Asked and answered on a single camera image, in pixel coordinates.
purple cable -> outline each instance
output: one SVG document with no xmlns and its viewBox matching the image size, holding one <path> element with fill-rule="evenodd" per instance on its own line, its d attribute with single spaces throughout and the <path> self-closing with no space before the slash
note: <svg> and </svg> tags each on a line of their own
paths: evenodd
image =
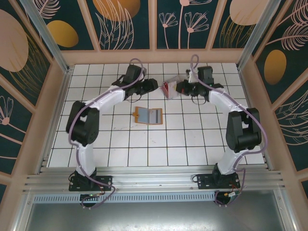
<svg viewBox="0 0 308 231">
<path fill-rule="evenodd" d="M 69 142 L 71 145 L 73 145 L 73 146 L 76 147 L 76 160 L 77 160 L 77 164 L 78 164 L 78 166 L 79 166 L 81 172 L 85 175 L 86 178 L 88 178 L 89 180 L 93 181 L 94 183 L 99 184 L 99 185 L 102 185 L 102 186 L 106 186 L 106 187 L 109 187 L 109 188 L 113 188 L 113 191 L 112 191 L 103 201 L 101 201 L 101 202 L 99 202 L 99 203 L 96 203 L 95 205 L 93 205 L 92 207 L 89 207 L 88 209 L 97 208 L 97 207 L 99 207 L 100 205 L 102 205 L 105 201 L 107 201 L 107 200 L 112 196 L 112 194 L 115 193 L 116 188 L 115 188 L 113 185 L 101 183 L 101 182 L 99 182 L 99 181 L 97 181 L 97 180 L 91 178 L 91 177 L 85 172 L 85 170 L 83 169 L 83 167 L 82 167 L 81 164 L 80 164 L 80 159 L 79 159 L 79 148 L 78 148 L 78 145 L 75 144 L 75 143 L 73 143 L 72 140 L 71 140 L 71 139 L 72 139 L 73 127 L 75 126 L 75 124 L 76 124 L 78 118 L 80 117 L 80 115 L 81 115 L 88 107 L 90 107 L 91 105 L 93 105 L 94 103 L 96 103 L 98 100 L 100 100 L 100 99 L 103 98 L 104 96 L 108 95 L 109 93 L 112 93 L 113 91 L 120 90 L 120 89 L 125 89 L 125 88 L 129 88 L 130 86 L 134 85 L 136 82 L 139 81 L 139 79 L 140 79 L 141 76 L 143 75 L 143 70 L 144 70 L 144 68 L 143 68 L 143 64 L 142 64 L 141 60 L 140 60 L 140 59 L 137 59 L 137 58 L 131 59 L 130 62 L 129 62 L 129 64 L 131 64 L 131 62 L 134 61 L 134 60 L 137 60 L 137 61 L 141 64 L 141 72 L 140 72 L 139 77 L 138 77 L 135 81 L 133 81 L 132 83 L 130 83 L 130 84 L 126 85 L 126 86 L 119 87 L 119 88 L 114 88 L 114 89 L 111 89 L 111 90 L 109 90 L 109 91 L 104 92 L 104 93 L 103 93 L 101 96 L 99 96 L 97 99 L 95 99 L 94 101 L 92 101 L 92 102 L 90 102 L 89 104 L 87 104 L 85 107 L 83 107 L 83 108 L 77 113 L 77 115 L 76 115 L 76 117 L 74 118 L 74 120 L 73 120 L 73 122 L 72 122 L 72 125 L 71 125 L 71 127 L 70 127 L 70 129 L 69 129 L 69 133 L 68 133 L 68 142 Z M 86 207 L 84 206 L 83 202 L 84 202 L 85 200 L 89 199 L 89 198 L 92 198 L 92 197 L 97 197 L 97 196 L 88 196 L 88 197 L 84 198 L 84 199 L 81 201 L 81 205 L 82 205 L 83 208 L 86 208 Z"/>
<path fill-rule="evenodd" d="M 194 57 L 197 58 L 197 62 L 196 62 L 196 65 L 195 65 L 195 66 L 193 66 L 193 58 L 194 58 Z M 198 82 L 199 82 L 200 84 L 202 84 L 203 86 L 205 86 L 206 88 L 208 88 L 208 89 L 210 89 L 210 90 L 213 90 L 213 91 L 216 91 L 216 92 L 218 92 L 218 93 L 220 93 L 220 94 L 225 95 L 225 96 L 226 96 L 229 100 L 231 100 L 237 107 L 239 107 L 243 112 L 245 112 L 249 117 L 251 117 L 251 118 L 253 119 L 253 121 L 258 125 L 258 127 L 260 128 L 260 130 L 261 130 L 262 133 L 263 133 L 264 140 L 265 140 L 264 147 L 263 147 L 260 151 L 255 151 L 255 152 L 249 152 L 249 151 L 247 151 L 247 152 L 243 153 L 243 154 L 235 161 L 235 163 L 234 163 L 234 165 L 233 165 L 233 169 L 236 170 L 236 165 L 237 165 L 237 163 L 241 160 L 241 158 L 242 158 L 243 156 L 245 156 L 245 155 L 247 155 L 247 154 L 262 153 L 263 151 L 266 150 L 266 148 L 267 148 L 267 146 L 268 146 L 268 137 L 267 137 L 266 132 L 265 132 L 264 128 L 262 127 L 262 125 L 259 123 L 259 121 L 258 121 L 252 114 L 249 113 L 249 111 L 247 111 L 245 108 L 243 108 L 243 107 L 242 107 L 238 102 L 236 102 L 230 95 L 226 94 L 226 92 L 217 90 L 217 89 L 215 89 L 215 88 L 213 88 L 213 87 L 211 87 L 211 86 L 205 84 L 204 82 L 202 82 L 202 81 L 197 77 L 197 75 L 195 74 L 195 72 L 193 71 L 193 69 L 197 67 L 198 63 L 199 63 L 199 56 L 196 55 L 196 54 L 194 54 L 194 55 L 192 56 L 192 58 L 191 58 L 191 71 L 192 71 L 192 74 L 193 74 L 193 76 L 195 77 L 195 79 L 197 79 Z"/>
</svg>

